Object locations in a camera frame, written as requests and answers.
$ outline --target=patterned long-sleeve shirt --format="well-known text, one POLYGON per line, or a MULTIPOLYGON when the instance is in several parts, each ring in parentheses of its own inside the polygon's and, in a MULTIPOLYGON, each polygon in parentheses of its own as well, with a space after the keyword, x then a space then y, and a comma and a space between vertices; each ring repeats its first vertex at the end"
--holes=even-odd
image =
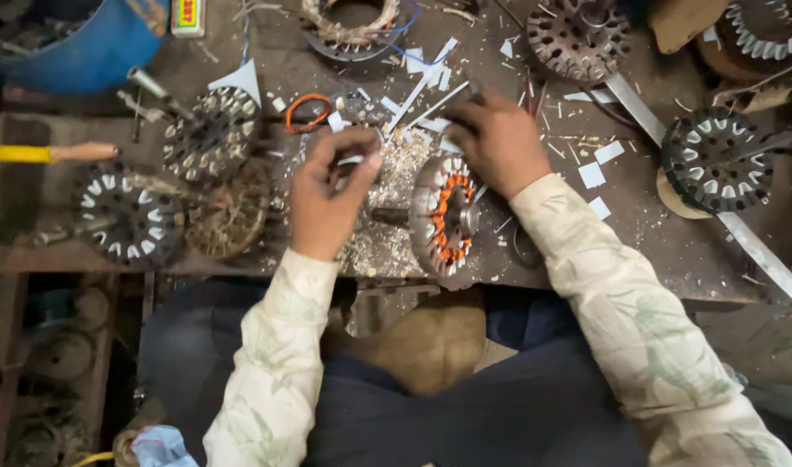
MULTIPOLYGON (((571 304, 650 465, 792 465, 649 261, 557 175, 511 200, 571 304)), ((287 250, 242 324, 223 408, 205 435, 212 466, 297 466, 323 375, 318 338, 338 266, 287 250)))

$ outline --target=blue bucket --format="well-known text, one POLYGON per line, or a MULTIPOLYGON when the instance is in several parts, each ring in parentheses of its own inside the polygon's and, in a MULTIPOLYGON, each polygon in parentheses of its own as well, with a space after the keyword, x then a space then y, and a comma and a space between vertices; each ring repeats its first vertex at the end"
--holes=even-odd
MULTIPOLYGON (((171 0, 156 1, 165 8, 167 31, 171 0)), ((138 3, 145 8, 145 0, 138 3)), ((98 92, 127 82, 128 70, 147 65, 163 38, 151 32, 127 0, 104 0, 70 37, 25 58, 0 58, 0 78, 49 94, 98 92)))

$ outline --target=hand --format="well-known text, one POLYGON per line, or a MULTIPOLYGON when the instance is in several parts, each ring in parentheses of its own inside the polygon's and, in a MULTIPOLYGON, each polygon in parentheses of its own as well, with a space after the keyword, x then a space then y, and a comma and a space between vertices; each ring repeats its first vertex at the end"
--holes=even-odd
POLYGON ((380 146, 378 134, 361 126, 321 135, 292 178, 292 250, 321 261, 335 259, 353 232, 359 208, 382 166, 381 156, 374 154, 380 146), (344 152, 368 157, 336 194, 329 184, 330 164, 344 152))
POLYGON ((506 199, 551 173, 535 121, 497 90, 482 94, 484 106, 465 102, 446 116, 447 135, 465 152, 465 161, 506 199))

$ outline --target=small box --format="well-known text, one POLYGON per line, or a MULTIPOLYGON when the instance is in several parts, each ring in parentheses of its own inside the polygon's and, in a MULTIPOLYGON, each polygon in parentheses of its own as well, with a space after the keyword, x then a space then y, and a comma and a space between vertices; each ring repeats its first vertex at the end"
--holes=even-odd
POLYGON ((205 0, 173 0, 171 33, 174 37, 205 35, 205 0))

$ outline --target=workbench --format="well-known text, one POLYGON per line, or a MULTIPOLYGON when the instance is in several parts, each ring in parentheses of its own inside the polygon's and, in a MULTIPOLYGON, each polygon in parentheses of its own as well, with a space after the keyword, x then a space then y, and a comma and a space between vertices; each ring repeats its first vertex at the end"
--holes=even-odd
MULTIPOLYGON (((521 31, 495 3, 488 3, 481 11, 479 22, 470 26, 458 16, 443 13, 442 4, 425 1, 421 16, 409 29, 401 46, 422 47, 425 58, 432 58, 450 37, 454 37, 460 44, 447 59, 447 65, 454 69, 450 89, 464 82, 468 76, 518 101, 524 91, 526 66, 534 64, 526 32, 521 31), (504 16, 502 28, 500 15, 504 16), (515 58, 507 60, 514 70, 501 65, 505 57, 500 54, 502 44, 496 39, 518 34, 521 37, 514 43, 515 58)), ((509 3, 523 21, 529 15, 531 5, 515 0, 509 3)), ((238 68, 243 26, 240 20, 233 18, 239 8, 238 0, 210 3, 204 38, 179 40, 170 37, 162 46, 149 70, 177 100, 193 102, 209 82, 238 68)), ((632 39, 631 57, 621 73, 627 81, 640 87, 641 99, 665 125, 686 115, 676 99, 694 109, 705 103, 708 91, 703 76, 705 69, 696 63, 692 51, 685 49, 671 56, 662 56, 654 46, 651 33, 641 26, 635 26, 632 39)), ((276 208, 259 241, 239 258, 224 264, 206 259, 198 252, 185 251, 166 272, 269 276, 276 270, 289 242, 289 181, 314 137, 312 134, 287 135, 279 123, 281 115, 271 105, 272 99, 266 96, 266 92, 283 97, 288 105, 298 96, 310 92, 335 98, 347 96, 362 87, 375 102, 387 96, 401 103, 421 78, 421 74, 408 75, 404 68, 382 63, 381 59, 387 59, 390 53, 357 63, 323 58, 298 32, 298 19, 277 13, 253 13, 248 40, 248 54, 256 61, 260 88, 264 93, 264 117, 271 119, 265 125, 262 139, 270 146, 267 150, 283 154, 283 157, 261 155, 272 161, 272 197, 276 208)), ((543 79, 534 70, 533 75, 543 79)), ((728 237, 717 219, 696 221, 680 218, 661 203, 656 189, 659 151, 644 133, 620 125, 592 102, 564 99, 564 95, 574 92, 577 92, 576 87, 552 80, 545 90, 542 108, 548 128, 544 119, 540 119, 539 129, 545 134, 542 144, 552 167, 587 201, 597 197, 603 199, 612 212, 604 222, 625 244, 650 260, 665 288, 688 299, 789 303, 775 286, 760 285, 743 278, 747 275, 770 282, 764 273, 757 273, 753 261, 733 238, 728 237), (594 161, 594 150, 608 144, 613 137, 622 142, 626 152, 602 165, 607 180, 604 185, 586 189, 567 144, 577 151, 580 164, 588 164, 594 161), (563 151, 565 157, 550 149, 546 145, 548 143, 563 151)), ((405 115, 401 123, 411 121, 446 94, 439 90, 422 91, 421 103, 414 104, 415 111, 405 115)), ((356 115, 346 112, 343 116, 356 122, 359 120, 356 115)), ((757 124, 757 119, 774 118, 770 113, 753 117, 757 124)), ((374 125, 390 118, 391 113, 377 104, 374 111, 367 112, 364 121, 374 125)), ((131 122, 90 121, 88 129, 79 133, 54 133, 53 143, 115 142, 124 148, 125 160, 159 169, 162 166, 164 128, 164 124, 144 124, 140 143, 132 144, 129 139, 131 122)), ((385 161, 385 168, 388 164, 397 163, 385 161)), ((53 180, 53 186, 58 188, 55 196, 63 199, 66 196, 65 185, 69 185, 67 182, 73 176, 72 170, 61 164, 43 170, 45 176, 53 180)), ((775 160, 774 179, 769 203, 742 212, 741 217, 792 269, 792 157, 775 160)), ((406 198, 411 186, 391 188, 401 190, 391 198, 406 198)), ((481 225, 468 263, 454 278, 442 284, 461 288, 473 282, 487 282, 547 288, 544 265, 526 269, 515 258, 511 239, 516 220, 512 219, 500 228, 512 216, 508 204, 489 190, 479 201, 479 206, 481 225)), ((424 272, 411 257, 407 231, 372 223, 369 220, 371 207, 375 206, 368 204, 364 207, 356 234, 349 248, 339 257, 343 261, 343 274, 377 278, 424 277, 424 272)), ((61 211, 63 209, 55 206, 53 212, 58 215, 61 211)), ((109 270, 114 270, 112 265, 76 241, 39 250, 0 246, 0 272, 109 270)))

